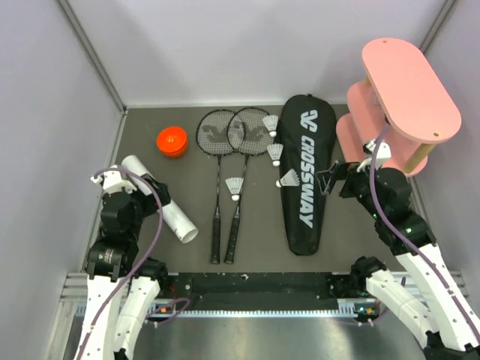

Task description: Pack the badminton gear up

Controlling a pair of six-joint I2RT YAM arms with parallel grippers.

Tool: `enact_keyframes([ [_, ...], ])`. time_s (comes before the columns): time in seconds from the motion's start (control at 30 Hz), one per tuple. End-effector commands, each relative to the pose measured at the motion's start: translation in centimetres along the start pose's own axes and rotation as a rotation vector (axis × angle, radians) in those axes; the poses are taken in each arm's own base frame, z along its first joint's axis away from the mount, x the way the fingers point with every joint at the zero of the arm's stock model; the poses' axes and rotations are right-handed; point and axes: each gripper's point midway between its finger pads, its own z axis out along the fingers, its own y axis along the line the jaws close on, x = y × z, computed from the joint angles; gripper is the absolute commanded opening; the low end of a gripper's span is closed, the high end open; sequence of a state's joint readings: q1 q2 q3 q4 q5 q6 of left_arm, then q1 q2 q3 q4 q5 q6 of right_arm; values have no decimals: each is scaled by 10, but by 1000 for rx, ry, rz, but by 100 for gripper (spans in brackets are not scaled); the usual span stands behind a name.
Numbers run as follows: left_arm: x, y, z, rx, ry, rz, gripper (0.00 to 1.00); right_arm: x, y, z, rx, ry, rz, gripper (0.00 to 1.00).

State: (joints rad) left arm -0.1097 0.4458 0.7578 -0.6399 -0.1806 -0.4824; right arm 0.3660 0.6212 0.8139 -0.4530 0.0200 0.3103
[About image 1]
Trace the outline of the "white shuttlecock tube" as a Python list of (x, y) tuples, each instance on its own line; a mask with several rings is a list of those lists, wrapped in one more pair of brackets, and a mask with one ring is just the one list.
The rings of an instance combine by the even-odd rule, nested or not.
[(163, 206), (163, 220), (174, 232), (175, 236), (183, 244), (195, 239), (199, 230), (188, 218), (188, 216), (173, 201), (167, 185), (160, 183), (142, 164), (136, 155), (128, 155), (121, 162), (121, 165), (128, 171), (135, 173), (151, 184), (155, 190), (160, 191), (160, 201)]

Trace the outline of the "white shuttlecock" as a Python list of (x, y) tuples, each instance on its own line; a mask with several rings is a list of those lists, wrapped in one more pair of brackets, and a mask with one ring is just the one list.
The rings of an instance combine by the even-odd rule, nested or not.
[(277, 126), (279, 117), (277, 115), (267, 115), (262, 119), (262, 123), (266, 127), (270, 137), (275, 138), (277, 136)]
[(281, 143), (272, 143), (267, 146), (267, 152), (274, 167), (279, 167), (281, 165), (281, 155), (283, 150), (284, 145)]
[(240, 199), (243, 181), (244, 179), (242, 177), (231, 177), (225, 179), (225, 183), (231, 194), (231, 198), (235, 202), (239, 201)]
[(290, 169), (280, 180), (277, 180), (275, 184), (278, 188), (298, 187), (300, 185), (300, 178), (295, 169)]

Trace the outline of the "white shuttlecock top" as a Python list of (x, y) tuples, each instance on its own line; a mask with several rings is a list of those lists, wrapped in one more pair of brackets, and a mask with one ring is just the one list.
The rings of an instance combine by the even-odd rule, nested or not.
[(279, 117), (277, 115), (267, 115), (262, 119), (262, 123), (266, 127), (270, 137), (275, 138), (277, 136), (277, 126)]

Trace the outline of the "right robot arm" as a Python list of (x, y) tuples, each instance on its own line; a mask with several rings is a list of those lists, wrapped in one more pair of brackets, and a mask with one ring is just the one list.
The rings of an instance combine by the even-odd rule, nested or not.
[(344, 182), (342, 198), (356, 199), (374, 219), (379, 239), (413, 280), (415, 297), (376, 257), (362, 256), (349, 274), (351, 290), (380, 300), (409, 330), (426, 359), (478, 359), (479, 317), (447, 269), (431, 228), (410, 206), (412, 187), (394, 168), (373, 176), (358, 163), (335, 162), (315, 175), (322, 194)]

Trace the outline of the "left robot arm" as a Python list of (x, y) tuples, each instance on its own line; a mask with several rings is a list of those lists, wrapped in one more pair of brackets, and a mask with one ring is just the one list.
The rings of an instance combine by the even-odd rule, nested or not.
[(167, 267), (147, 253), (137, 260), (143, 221), (163, 217), (167, 186), (150, 174), (109, 169), (93, 177), (105, 194), (100, 227), (87, 255), (87, 299), (75, 359), (132, 359), (155, 299), (170, 288)]

